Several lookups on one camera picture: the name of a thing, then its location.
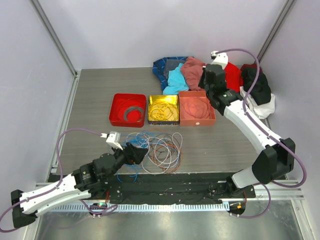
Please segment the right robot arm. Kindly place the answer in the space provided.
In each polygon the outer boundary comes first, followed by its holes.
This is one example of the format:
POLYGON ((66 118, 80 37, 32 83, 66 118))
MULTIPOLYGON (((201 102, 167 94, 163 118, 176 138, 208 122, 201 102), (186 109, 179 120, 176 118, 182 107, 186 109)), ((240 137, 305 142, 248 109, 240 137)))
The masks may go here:
POLYGON ((247 137, 258 156, 254 163, 226 179, 226 193, 233 198, 254 184, 268 184, 291 172, 294 168, 296 145, 291 138, 283 139, 274 134, 256 116, 248 117, 239 93, 227 88, 225 71, 222 66, 208 64, 203 68, 199 86, 222 116, 236 125, 247 137))

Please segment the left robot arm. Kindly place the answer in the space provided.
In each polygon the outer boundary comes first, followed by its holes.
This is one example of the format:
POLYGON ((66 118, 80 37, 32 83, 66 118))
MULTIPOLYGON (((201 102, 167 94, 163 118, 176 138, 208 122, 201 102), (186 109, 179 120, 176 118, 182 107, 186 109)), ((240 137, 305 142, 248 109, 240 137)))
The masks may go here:
POLYGON ((102 199, 106 195, 109 178, 123 165, 139 165, 148 151, 127 142, 122 149, 114 148, 113 153, 102 154, 57 182, 29 192, 12 191, 14 228, 30 225, 46 212, 75 200, 102 199))

